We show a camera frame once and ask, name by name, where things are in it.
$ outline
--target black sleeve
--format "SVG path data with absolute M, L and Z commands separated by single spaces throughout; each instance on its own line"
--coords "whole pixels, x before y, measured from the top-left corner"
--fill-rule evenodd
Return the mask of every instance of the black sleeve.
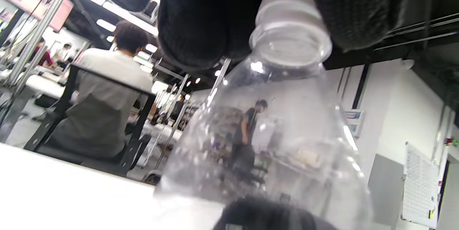
M 254 119 L 254 116 L 256 115 L 256 113 L 257 113 L 257 111 L 254 108 L 250 108 L 244 114 L 244 119 L 246 119 L 249 122 L 251 122 Z

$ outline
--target black knit fabric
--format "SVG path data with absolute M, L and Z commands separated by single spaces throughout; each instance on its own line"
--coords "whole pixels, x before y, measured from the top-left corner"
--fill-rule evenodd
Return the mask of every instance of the black knit fabric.
M 140 11 L 149 0 L 112 0 Z M 208 68 L 220 58 L 240 60 L 262 0 L 161 0 L 158 29 L 164 54 L 183 67 Z M 407 0 L 316 0 L 336 44 L 344 50 L 370 46 L 396 27 Z
M 403 18 L 407 0 L 315 0 L 334 43 L 344 50 L 369 47 Z

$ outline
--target dark hair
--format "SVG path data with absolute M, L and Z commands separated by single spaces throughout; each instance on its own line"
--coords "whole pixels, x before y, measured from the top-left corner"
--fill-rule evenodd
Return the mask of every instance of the dark hair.
M 125 20 L 116 24 L 114 35 L 118 49 L 128 50 L 132 53 L 148 43 L 146 32 Z
M 258 105 L 263 106 L 264 108 L 267 108 L 268 107 L 268 102 L 266 102 L 266 100 L 261 99 L 261 100 L 258 100 L 255 103 L 255 106 L 258 106 Z

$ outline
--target black office chair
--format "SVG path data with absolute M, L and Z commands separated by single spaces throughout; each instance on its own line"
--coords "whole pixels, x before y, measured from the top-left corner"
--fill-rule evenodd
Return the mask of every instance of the black office chair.
M 139 118 L 131 131 L 131 138 L 129 139 L 127 145 L 123 152 L 117 155 L 115 158 L 111 159 L 96 159 L 89 156 L 81 155 L 75 152 L 71 152 L 62 147 L 53 145 L 52 141 L 49 141 L 51 133 L 56 128 L 57 124 L 65 117 L 65 112 L 69 107 L 69 102 L 77 86 L 77 75 L 81 72 L 89 73 L 99 78 L 110 81 L 114 84 L 124 86 L 129 88 L 134 92 L 147 96 L 144 107 L 139 112 Z M 52 158 L 57 158 L 64 160 L 70 163 L 79 164 L 87 166 L 89 168 L 98 169 L 108 173 L 113 173 L 117 175 L 124 176 L 128 173 L 129 170 L 133 169 L 140 156 L 144 152 L 151 136 L 144 135 L 141 138 L 141 133 L 143 129 L 144 122 L 147 119 L 148 113 L 150 112 L 151 106 L 154 103 L 156 98 L 155 94 L 151 92 L 143 91 L 141 89 L 135 88 L 133 86 L 127 85 L 125 83 L 113 80 L 106 76 L 103 76 L 99 73 L 87 70 L 85 68 L 79 67 L 78 65 L 70 65 L 70 73 L 67 79 L 66 88 L 64 93 L 57 103 L 57 106 L 53 112 L 48 112 L 41 123 L 40 127 L 33 136 L 30 138 L 28 143 L 25 145 L 25 150 L 30 150 L 37 152 L 43 155 L 50 156 Z

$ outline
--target whiteboard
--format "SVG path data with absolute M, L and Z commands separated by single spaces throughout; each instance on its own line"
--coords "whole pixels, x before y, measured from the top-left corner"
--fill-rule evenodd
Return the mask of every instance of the whiteboard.
M 406 144 L 402 220 L 436 228 L 438 167 L 409 143 Z

